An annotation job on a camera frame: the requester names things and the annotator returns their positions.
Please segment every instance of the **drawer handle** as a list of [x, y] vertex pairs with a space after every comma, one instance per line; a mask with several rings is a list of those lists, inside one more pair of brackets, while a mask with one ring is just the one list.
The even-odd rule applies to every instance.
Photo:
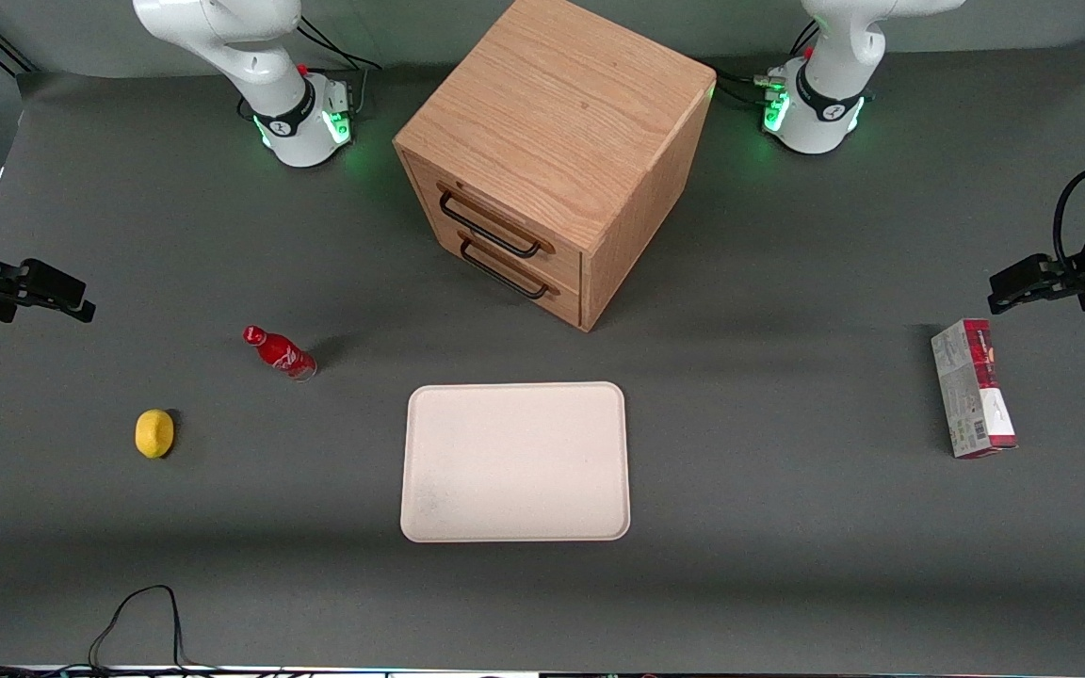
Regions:
[[494, 243], [501, 250], [507, 251], [507, 253], [513, 254], [513, 256], [520, 259], [528, 259], [533, 257], [534, 254], [537, 254], [538, 250], [542, 248], [542, 244], [539, 243], [537, 240], [534, 241], [534, 244], [531, 245], [529, 250], [522, 250], [520, 247], [513, 246], [512, 243], [509, 243], [508, 240], [505, 240], [503, 238], [496, 235], [495, 232], [487, 231], [486, 228], [482, 228], [480, 225], [475, 223], [474, 220], [465, 218], [465, 216], [458, 214], [458, 212], [456, 210], [452, 210], [451, 206], [448, 205], [448, 203], [451, 202], [451, 197], [454, 197], [451, 192], [449, 192], [449, 190], [444, 190], [443, 197], [441, 197], [441, 201], [438, 201], [438, 206], [443, 207], [443, 214], [447, 215], [451, 219], [457, 220], [457, 222], [460, 222], [463, 226], [470, 228], [471, 231], [476, 232], [476, 234], [482, 235], [486, 240], [490, 240], [492, 243]]
[[518, 292], [519, 295], [525, 296], [526, 299], [533, 299], [537, 302], [538, 299], [541, 299], [542, 295], [546, 295], [548, 287], [545, 282], [539, 283], [541, 284], [541, 287], [538, 287], [537, 292], [531, 292], [528, 289], [522, 287], [521, 284], [518, 284], [512, 280], [505, 278], [503, 274], [499, 273], [499, 271], [493, 268], [492, 266], [486, 265], [486, 263], [483, 263], [480, 259], [471, 256], [471, 254], [467, 254], [467, 248], [469, 248], [470, 246], [471, 246], [471, 241], [464, 238], [463, 245], [460, 245], [460, 254], [461, 256], [463, 256], [463, 260], [465, 263], [469, 263], [469, 265], [474, 266], [475, 268], [482, 271], [485, 271], [485, 273], [487, 274], [490, 274], [492, 278], [496, 279], [496, 282], [500, 282], [501, 284], [503, 284], [505, 287], [512, 289], [513, 292]]

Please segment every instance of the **gray table surface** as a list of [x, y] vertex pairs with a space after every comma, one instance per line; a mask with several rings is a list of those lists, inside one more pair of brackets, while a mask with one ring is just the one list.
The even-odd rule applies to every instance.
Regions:
[[[373, 74], [356, 145], [309, 170], [225, 78], [27, 82], [0, 258], [99, 315], [0, 325], [0, 662], [76, 661], [164, 581], [216, 664], [1085, 675], [1085, 317], [996, 318], [1022, 446], [976, 462], [927, 344], [1049, 246], [1085, 44], [893, 54], [821, 158], [724, 97], [589, 335], [435, 245], [390, 140], [444, 73]], [[248, 323], [322, 374], [271, 373]], [[409, 543], [409, 394], [537, 381], [627, 395], [628, 535]], [[167, 460], [132, 449], [148, 408], [178, 410]], [[104, 657], [168, 661], [168, 635], [138, 601]]]

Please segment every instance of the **coca-cola bottle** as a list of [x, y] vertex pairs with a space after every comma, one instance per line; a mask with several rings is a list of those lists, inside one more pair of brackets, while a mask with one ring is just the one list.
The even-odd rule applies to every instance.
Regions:
[[258, 325], [245, 328], [245, 342], [258, 348], [264, 363], [280, 370], [296, 382], [307, 382], [316, 373], [312, 356], [302, 351], [292, 340], [282, 334], [270, 334]]

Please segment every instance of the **wooden drawer cabinet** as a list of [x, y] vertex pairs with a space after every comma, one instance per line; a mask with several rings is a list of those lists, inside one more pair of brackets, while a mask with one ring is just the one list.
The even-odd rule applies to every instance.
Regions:
[[449, 253], [591, 330], [685, 190], [711, 68], [516, 0], [396, 136]]

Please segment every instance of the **lemon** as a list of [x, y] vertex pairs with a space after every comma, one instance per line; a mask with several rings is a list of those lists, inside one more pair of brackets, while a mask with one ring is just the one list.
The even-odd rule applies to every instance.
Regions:
[[137, 449], [151, 460], [174, 445], [174, 419], [164, 410], [150, 410], [137, 420]]

